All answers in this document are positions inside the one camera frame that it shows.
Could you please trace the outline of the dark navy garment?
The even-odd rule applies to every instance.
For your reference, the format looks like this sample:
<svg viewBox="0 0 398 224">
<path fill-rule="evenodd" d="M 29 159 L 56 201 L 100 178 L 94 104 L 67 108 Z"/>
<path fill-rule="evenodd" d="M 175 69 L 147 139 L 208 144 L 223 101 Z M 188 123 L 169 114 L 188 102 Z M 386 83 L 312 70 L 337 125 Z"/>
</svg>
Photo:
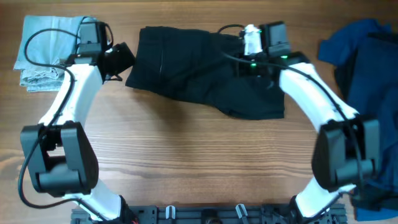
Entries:
<svg viewBox="0 0 398 224">
<path fill-rule="evenodd" d="M 335 68 L 346 103 L 379 121 L 380 169 L 365 196 L 354 199 L 357 221 L 397 216 L 397 34 L 370 33 L 347 61 Z"/>
</svg>

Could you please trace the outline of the light blue folded jeans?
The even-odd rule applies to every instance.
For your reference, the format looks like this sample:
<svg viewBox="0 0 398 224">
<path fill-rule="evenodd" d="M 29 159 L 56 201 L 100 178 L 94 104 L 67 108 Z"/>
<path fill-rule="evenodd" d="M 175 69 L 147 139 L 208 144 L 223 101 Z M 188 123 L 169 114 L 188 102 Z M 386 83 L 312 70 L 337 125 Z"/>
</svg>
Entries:
<svg viewBox="0 0 398 224">
<path fill-rule="evenodd" d="M 58 32 L 57 29 L 76 35 L 81 22 L 95 20 L 91 16 L 25 16 L 22 40 L 14 64 L 14 69 L 21 72 L 20 86 L 25 87 L 28 92 L 58 91 L 64 78 L 63 70 L 36 66 L 26 60 L 24 47 L 29 37 L 40 30 L 52 28 L 53 31 L 43 32 L 30 41 L 27 54 L 33 62 L 58 65 L 75 50 L 78 41 L 74 36 Z"/>
</svg>

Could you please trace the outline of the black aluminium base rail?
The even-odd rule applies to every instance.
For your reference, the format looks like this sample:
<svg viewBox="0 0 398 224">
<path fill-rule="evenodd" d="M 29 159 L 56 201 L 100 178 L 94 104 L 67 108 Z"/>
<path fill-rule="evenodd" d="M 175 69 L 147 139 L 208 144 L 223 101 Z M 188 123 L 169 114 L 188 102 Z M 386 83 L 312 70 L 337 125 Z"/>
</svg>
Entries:
<svg viewBox="0 0 398 224">
<path fill-rule="evenodd" d="M 289 223 L 279 213 L 287 208 L 287 204 L 263 204 L 261 206 L 245 206 L 247 215 L 238 215 L 235 207 L 156 207 L 131 206 L 138 223 L 143 224 L 204 224 L 204 223 Z M 98 223 L 90 218 L 90 214 L 82 209 L 73 209 L 70 223 Z M 329 211 L 321 215 L 318 220 L 309 223 L 347 224 L 346 209 L 343 204 L 334 204 Z"/>
</svg>

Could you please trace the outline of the black shorts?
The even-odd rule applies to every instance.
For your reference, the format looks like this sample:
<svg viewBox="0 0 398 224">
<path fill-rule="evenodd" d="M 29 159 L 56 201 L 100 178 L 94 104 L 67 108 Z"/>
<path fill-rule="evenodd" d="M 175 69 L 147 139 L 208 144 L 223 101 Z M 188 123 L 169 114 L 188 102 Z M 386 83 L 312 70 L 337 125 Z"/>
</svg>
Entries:
<svg viewBox="0 0 398 224">
<path fill-rule="evenodd" d="M 126 86 L 173 100 L 214 106 L 240 119 L 281 119 L 284 93 L 267 77 L 238 77 L 243 42 L 228 34 L 145 27 Z"/>
</svg>

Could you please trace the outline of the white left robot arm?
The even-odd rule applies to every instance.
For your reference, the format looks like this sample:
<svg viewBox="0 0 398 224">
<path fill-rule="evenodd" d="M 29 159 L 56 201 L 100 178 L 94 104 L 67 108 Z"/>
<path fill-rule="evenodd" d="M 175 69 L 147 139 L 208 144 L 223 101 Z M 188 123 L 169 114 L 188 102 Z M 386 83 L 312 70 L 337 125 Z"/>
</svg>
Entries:
<svg viewBox="0 0 398 224">
<path fill-rule="evenodd" d="M 83 128 L 101 86 L 120 81 L 135 57 L 126 43 L 114 43 L 105 22 L 81 22 L 73 37 L 75 50 L 58 66 L 67 77 L 54 102 L 38 124 L 21 131 L 25 159 L 19 197 L 36 209 L 75 202 L 93 223 L 138 223 L 125 199 L 100 181 L 98 160 Z"/>
</svg>

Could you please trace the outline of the blue shirt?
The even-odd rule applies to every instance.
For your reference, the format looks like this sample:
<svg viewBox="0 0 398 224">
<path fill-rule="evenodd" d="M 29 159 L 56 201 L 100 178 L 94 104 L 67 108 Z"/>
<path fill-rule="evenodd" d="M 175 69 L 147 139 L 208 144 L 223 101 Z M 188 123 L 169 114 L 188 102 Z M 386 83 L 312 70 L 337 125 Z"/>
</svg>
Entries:
<svg viewBox="0 0 398 224">
<path fill-rule="evenodd" d="M 374 32 L 391 33 L 392 27 L 389 24 L 381 25 L 376 19 L 352 22 L 320 42 L 318 59 L 336 67 L 343 65 L 368 34 Z"/>
</svg>

